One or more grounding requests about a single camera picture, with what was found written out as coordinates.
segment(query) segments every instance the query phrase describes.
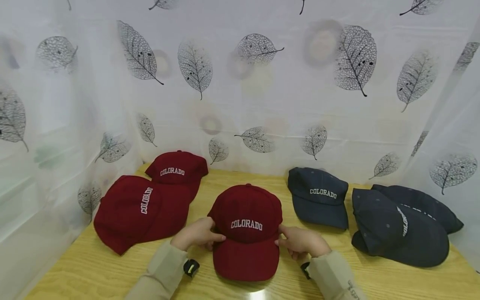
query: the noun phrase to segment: wood grain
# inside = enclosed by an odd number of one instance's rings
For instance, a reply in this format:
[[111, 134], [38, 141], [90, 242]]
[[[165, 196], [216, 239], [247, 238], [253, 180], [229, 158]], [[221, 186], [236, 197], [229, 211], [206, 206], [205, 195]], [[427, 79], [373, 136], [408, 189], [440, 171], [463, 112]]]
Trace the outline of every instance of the wood grain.
[[[143, 175], [148, 165], [139, 168]], [[447, 260], [431, 269], [420, 269], [379, 257], [370, 257], [350, 244], [357, 230], [352, 214], [353, 188], [369, 188], [351, 184], [346, 207], [350, 229], [302, 223], [293, 210], [286, 178], [240, 172], [211, 170], [202, 179], [195, 200], [190, 205], [187, 223], [205, 216], [216, 197], [236, 184], [251, 183], [277, 195], [282, 202], [283, 224], [317, 230], [332, 248], [340, 251], [350, 263], [356, 281], [369, 299], [378, 300], [477, 300], [480, 279], [467, 261], [450, 246]], [[122, 257], [105, 246], [88, 226], [73, 245], [40, 280], [26, 299], [122, 299], [146, 269], [155, 250], [165, 240], [138, 244]], [[317, 286], [306, 280], [296, 262], [282, 249], [275, 276], [267, 282], [244, 283], [222, 279], [213, 268], [211, 253], [193, 247], [189, 256], [201, 267], [190, 279], [185, 276], [173, 299], [322, 299]]]

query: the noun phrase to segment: hand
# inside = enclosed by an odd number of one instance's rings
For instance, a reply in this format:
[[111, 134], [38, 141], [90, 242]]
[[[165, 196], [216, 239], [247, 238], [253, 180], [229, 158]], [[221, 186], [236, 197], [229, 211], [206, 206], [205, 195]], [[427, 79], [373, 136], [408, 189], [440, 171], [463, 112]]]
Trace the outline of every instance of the hand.
[[215, 227], [215, 222], [211, 217], [200, 218], [184, 227], [170, 241], [170, 245], [182, 251], [187, 251], [192, 245], [204, 246], [212, 250], [214, 242], [225, 240], [222, 234], [213, 233], [211, 229]]
[[304, 258], [307, 253], [312, 257], [319, 257], [332, 251], [322, 236], [315, 231], [281, 224], [278, 231], [283, 233], [286, 239], [279, 238], [275, 245], [286, 247], [294, 260]]

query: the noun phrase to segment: sheer curtain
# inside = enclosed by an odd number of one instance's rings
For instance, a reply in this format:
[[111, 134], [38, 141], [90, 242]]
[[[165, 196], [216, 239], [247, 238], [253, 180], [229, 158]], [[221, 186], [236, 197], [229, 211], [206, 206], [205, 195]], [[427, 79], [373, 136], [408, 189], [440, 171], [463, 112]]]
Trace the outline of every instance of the sheer curtain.
[[[423, 190], [465, 222], [452, 241], [478, 268], [480, 4], [416, 2], [3, 1], [2, 296], [36, 283], [116, 178], [178, 149]], [[455, 159], [468, 172], [441, 183]]]

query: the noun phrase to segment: beige sleeve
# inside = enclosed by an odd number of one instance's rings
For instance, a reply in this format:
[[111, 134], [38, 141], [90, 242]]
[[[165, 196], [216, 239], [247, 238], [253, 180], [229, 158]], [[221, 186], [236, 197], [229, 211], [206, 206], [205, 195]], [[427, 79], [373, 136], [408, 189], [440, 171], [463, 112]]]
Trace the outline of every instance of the beige sleeve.
[[165, 241], [155, 252], [145, 274], [125, 297], [126, 300], [167, 300], [177, 289], [187, 261], [187, 253]]
[[337, 251], [312, 258], [307, 267], [325, 300], [366, 300], [363, 291], [355, 284], [348, 262]]

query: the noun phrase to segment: dark blue cap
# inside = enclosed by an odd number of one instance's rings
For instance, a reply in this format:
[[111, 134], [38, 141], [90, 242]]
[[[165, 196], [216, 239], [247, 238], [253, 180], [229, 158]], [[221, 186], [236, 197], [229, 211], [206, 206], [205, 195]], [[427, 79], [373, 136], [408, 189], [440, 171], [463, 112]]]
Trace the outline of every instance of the dark blue cap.
[[288, 172], [293, 208], [302, 221], [348, 228], [343, 201], [348, 183], [319, 169], [293, 168]]
[[372, 190], [381, 192], [396, 204], [430, 215], [442, 225], [448, 234], [463, 228], [462, 221], [450, 208], [424, 192], [399, 185], [383, 186], [380, 184], [374, 184]]
[[417, 267], [433, 267], [447, 258], [447, 233], [432, 217], [375, 190], [353, 189], [352, 204], [359, 229], [352, 245], [358, 250]]

